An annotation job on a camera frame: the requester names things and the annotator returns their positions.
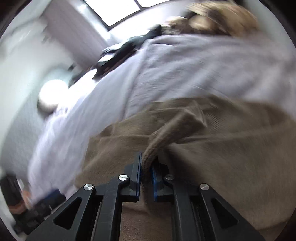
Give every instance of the window pane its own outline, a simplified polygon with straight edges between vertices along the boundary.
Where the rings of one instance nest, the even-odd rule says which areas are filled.
[[[111,26],[126,16],[140,10],[134,0],[85,0],[87,4]]]
[[[153,5],[159,4],[161,2],[167,2],[169,0],[137,0],[137,1],[142,7],[151,7]]]

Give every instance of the window frame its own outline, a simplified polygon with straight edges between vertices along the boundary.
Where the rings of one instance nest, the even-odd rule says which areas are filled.
[[[158,3],[158,4],[155,4],[155,5],[153,5],[153,6],[150,6],[150,7],[142,7],[141,6],[141,4],[137,1],[137,0],[133,0],[136,4],[137,4],[137,6],[140,8],[140,10],[138,10],[138,11],[136,11],[136,12],[134,12],[134,13],[132,13],[132,14],[130,14],[130,15],[128,15],[128,16],[126,16],[126,17],[124,17],[123,19],[121,19],[121,20],[119,20],[118,22],[116,22],[116,23],[114,23],[114,24],[112,24],[112,25],[110,25],[110,26],[108,26],[106,23],[105,23],[105,21],[97,14],[97,12],[93,9],[93,8],[91,8],[88,4],[87,4],[87,2],[85,1],[85,0],[81,0],[81,1],[83,1],[83,3],[85,3],[86,5],[87,5],[87,7],[97,16],[97,18],[101,21],[101,23],[104,25],[104,27],[108,30],[108,31],[110,31],[112,28],[114,28],[114,27],[116,27],[117,25],[119,25],[119,24],[121,24],[123,21],[125,21],[125,20],[127,20],[127,19],[129,19],[129,18],[131,18],[131,17],[133,17],[133,16],[135,16],[135,15],[137,15],[138,13],[141,13],[142,11],[144,11],[144,10],[146,10],[146,9],[149,9],[149,8],[153,8],[153,7],[155,7],[155,6],[159,6],[159,5],[161,5],[161,4],[164,4],[164,3],[167,3],[167,2],[172,2],[172,1],[178,1],[178,0],[168,0],[168,1],[166,1],[166,2],[161,2],[161,3]]]

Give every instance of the brown blanket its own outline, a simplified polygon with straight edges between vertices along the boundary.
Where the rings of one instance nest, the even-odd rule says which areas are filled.
[[[77,187],[122,174],[143,154],[143,185],[155,156],[194,185],[210,184],[266,240],[274,240],[296,204],[296,123],[267,104],[215,96],[154,102],[89,141]],[[121,240],[171,240],[168,204],[152,192],[123,205]]]

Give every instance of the white bed sheet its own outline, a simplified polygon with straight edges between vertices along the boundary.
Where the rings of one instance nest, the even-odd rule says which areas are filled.
[[[89,81],[94,72],[79,83]],[[147,41],[141,51],[86,88],[75,104],[61,106],[60,114],[48,121],[30,161],[32,201],[56,188],[72,194],[89,137],[152,101],[215,94],[269,102],[296,118],[295,78],[295,57],[263,36],[188,34]]]

